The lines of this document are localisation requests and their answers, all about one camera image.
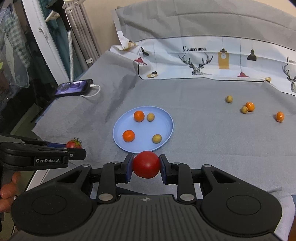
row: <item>glass panel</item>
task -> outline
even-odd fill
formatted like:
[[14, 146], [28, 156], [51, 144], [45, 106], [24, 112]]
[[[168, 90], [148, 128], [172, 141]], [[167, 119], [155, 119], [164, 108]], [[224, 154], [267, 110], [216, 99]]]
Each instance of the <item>glass panel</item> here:
[[22, 1], [0, 0], [0, 132], [10, 133], [32, 105], [45, 108], [56, 87]]

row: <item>white charging cable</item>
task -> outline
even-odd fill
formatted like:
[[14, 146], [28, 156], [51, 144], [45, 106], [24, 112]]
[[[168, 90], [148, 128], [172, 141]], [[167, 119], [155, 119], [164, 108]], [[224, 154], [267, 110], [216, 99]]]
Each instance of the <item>white charging cable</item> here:
[[91, 84], [91, 85], [90, 85], [90, 87], [95, 87], [95, 86], [98, 86], [98, 88], [99, 88], [99, 90], [98, 90], [95, 94], [93, 94], [93, 95], [80, 95], [80, 96], [82, 96], [82, 97], [94, 97], [94, 96], [97, 95], [97, 94], [100, 92], [100, 90], [101, 90], [101, 86], [99, 86], [99, 85], [94, 85], [94, 84]]

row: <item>blue plate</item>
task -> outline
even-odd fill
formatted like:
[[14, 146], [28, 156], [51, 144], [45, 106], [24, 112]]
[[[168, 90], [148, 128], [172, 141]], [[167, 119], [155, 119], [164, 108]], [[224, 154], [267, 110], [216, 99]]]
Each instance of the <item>blue plate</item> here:
[[[145, 119], [142, 122], [136, 122], [133, 114], [141, 110], [145, 114]], [[153, 113], [154, 121], [147, 121], [147, 115]], [[169, 113], [165, 110], [154, 106], [141, 106], [132, 109], [123, 114], [115, 123], [113, 128], [113, 139], [115, 143], [123, 150], [131, 153], [140, 153], [142, 151], [154, 151], [162, 147], [173, 133], [174, 122]], [[132, 130], [135, 133], [135, 139], [132, 142], [125, 142], [122, 134], [126, 130]], [[152, 142], [152, 137], [155, 134], [160, 134], [162, 140], [155, 144]]]

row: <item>smartphone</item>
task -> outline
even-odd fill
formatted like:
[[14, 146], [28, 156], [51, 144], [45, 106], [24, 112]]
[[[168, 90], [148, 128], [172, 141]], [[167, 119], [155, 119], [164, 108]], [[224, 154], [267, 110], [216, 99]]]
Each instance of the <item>smartphone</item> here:
[[91, 84], [93, 84], [92, 79], [63, 83], [58, 86], [54, 96], [84, 95], [89, 90]]

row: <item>plate rim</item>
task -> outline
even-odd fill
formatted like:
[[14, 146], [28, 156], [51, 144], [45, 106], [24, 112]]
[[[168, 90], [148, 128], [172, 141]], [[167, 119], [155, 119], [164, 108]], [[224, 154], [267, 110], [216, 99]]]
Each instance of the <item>plate rim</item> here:
[[172, 126], [172, 131], [171, 131], [170, 135], [168, 136], [168, 138], [166, 139], [166, 141], [165, 141], [163, 144], [161, 144], [159, 147], [157, 147], [156, 149], [146, 150], [146, 151], [156, 151], [156, 150], [158, 150], [158, 149], [161, 148], [165, 143], [167, 143], [167, 141], [170, 139], [170, 137], [171, 137], [172, 134], [173, 134], [173, 131], [174, 131], [174, 120], [173, 120], [172, 116], [171, 116], [166, 110], [164, 110], [164, 109], [162, 109], [162, 108], [160, 108], [160, 107], [157, 107], [157, 106], [152, 106], [152, 105], [145, 105], [145, 106], [135, 107], [135, 108], [133, 108], [133, 109], [128, 110], [128, 111], [125, 112], [124, 114], [122, 114], [122, 115], [117, 119], [117, 121], [115, 122], [115, 124], [114, 124], [114, 126], [113, 126], [113, 131], [112, 131], [113, 140], [114, 140], [115, 144], [116, 144], [120, 149], [122, 149], [122, 150], [124, 150], [124, 151], [126, 151], [126, 152], [133, 153], [133, 154], [139, 154], [139, 153], [140, 153], [140, 152], [130, 152], [130, 151], [128, 151], [128, 150], [126, 150], [126, 149], [124, 149], [124, 148], [122, 148], [122, 147], [119, 146], [119, 144], [116, 142], [116, 140], [115, 140], [115, 138], [114, 138], [114, 129], [115, 129], [115, 126], [116, 126], [117, 122], [120, 120], [120, 118], [121, 118], [122, 116], [124, 116], [126, 113], [128, 113], [128, 112], [130, 112], [130, 111], [133, 111], [133, 110], [135, 110], [135, 109], [138, 109], [138, 108], [143, 108], [143, 107], [153, 107], [153, 108], [157, 108], [157, 109], [160, 109], [160, 110], [164, 111], [165, 113], [168, 114], [168, 116], [169, 116], [170, 119], [172, 120], [172, 124], [173, 124], [173, 126]]

